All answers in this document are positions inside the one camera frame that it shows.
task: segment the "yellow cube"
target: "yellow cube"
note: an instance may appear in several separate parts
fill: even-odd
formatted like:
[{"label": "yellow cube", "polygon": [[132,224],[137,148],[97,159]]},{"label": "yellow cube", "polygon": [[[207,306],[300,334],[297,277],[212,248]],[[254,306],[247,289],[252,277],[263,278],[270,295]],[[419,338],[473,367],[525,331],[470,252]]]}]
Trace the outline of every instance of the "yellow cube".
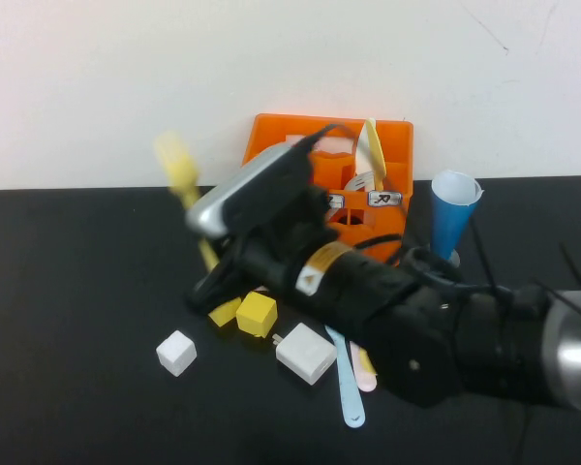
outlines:
[{"label": "yellow cube", "polygon": [[239,329],[258,337],[266,337],[277,319],[275,300],[255,292],[247,294],[236,311]]},{"label": "yellow cube", "polygon": [[234,298],[229,302],[223,303],[209,313],[209,318],[213,320],[213,323],[217,326],[222,327],[234,318],[240,305],[241,297]]}]

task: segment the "plastic spoon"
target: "plastic spoon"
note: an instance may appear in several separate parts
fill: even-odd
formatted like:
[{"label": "plastic spoon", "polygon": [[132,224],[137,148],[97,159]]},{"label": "plastic spoon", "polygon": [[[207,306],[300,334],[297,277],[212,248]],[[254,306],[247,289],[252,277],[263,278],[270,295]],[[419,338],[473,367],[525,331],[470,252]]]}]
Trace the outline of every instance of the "plastic spoon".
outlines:
[{"label": "plastic spoon", "polygon": [[349,342],[351,346],[352,371],[355,373],[357,387],[364,392],[372,392],[377,388],[377,376],[366,371],[359,360],[359,346]]},{"label": "plastic spoon", "polygon": [[364,404],[361,402],[359,389],[357,388],[357,382],[352,373],[345,337],[329,326],[325,326],[325,329],[338,351],[336,364],[338,365],[338,384],[340,386],[342,416],[347,426],[358,428],[366,421],[366,414],[364,412]]}]

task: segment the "yellow label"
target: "yellow label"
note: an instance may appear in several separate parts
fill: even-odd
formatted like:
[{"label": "yellow label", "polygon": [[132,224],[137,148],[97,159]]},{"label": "yellow label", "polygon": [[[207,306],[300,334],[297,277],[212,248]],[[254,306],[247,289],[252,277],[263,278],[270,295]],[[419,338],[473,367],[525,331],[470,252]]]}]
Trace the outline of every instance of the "yellow label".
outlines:
[{"label": "yellow label", "polygon": [[331,264],[338,260],[342,254],[345,254],[350,250],[351,247],[342,242],[329,242],[317,250],[312,257],[308,259],[306,264],[311,266],[313,269],[317,269],[321,273],[325,273]]},{"label": "yellow label", "polygon": [[323,245],[299,271],[299,276],[297,276],[297,282],[295,283],[296,289],[306,295],[316,294],[327,269],[341,255],[350,250],[351,247],[342,242],[329,242]]}]

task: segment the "yellow block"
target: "yellow block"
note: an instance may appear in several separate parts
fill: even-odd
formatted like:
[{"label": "yellow block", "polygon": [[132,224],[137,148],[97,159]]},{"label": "yellow block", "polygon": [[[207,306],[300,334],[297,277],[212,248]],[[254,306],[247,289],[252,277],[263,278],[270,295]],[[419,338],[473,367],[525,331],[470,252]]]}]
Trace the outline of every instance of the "yellow block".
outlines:
[{"label": "yellow block", "polygon": [[258,337],[266,337],[277,319],[275,300],[255,292],[247,294],[236,311],[239,329]]},{"label": "yellow block", "polygon": [[233,300],[223,303],[211,313],[209,313],[209,318],[217,326],[223,326],[234,318],[236,311],[241,306],[241,297],[234,298]]},{"label": "yellow block", "polygon": [[359,362],[361,363],[361,366],[364,368],[364,370],[372,373],[373,375],[377,374],[375,367],[372,366],[372,362],[370,361],[370,358],[368,358],[368,353],[365,349],[359,349]]}]

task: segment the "white power adapter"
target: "white power adapter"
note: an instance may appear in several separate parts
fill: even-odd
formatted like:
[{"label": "white power adapter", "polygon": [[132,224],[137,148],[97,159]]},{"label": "white power adapter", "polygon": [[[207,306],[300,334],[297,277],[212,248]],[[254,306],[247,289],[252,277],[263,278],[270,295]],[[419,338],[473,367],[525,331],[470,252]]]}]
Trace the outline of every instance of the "white power adapter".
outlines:
[{"label": "white power adapter", "polygon": [[309,385],[313,385],[338,355],[333,344],[300,323],[275,350],[275,357]]}]

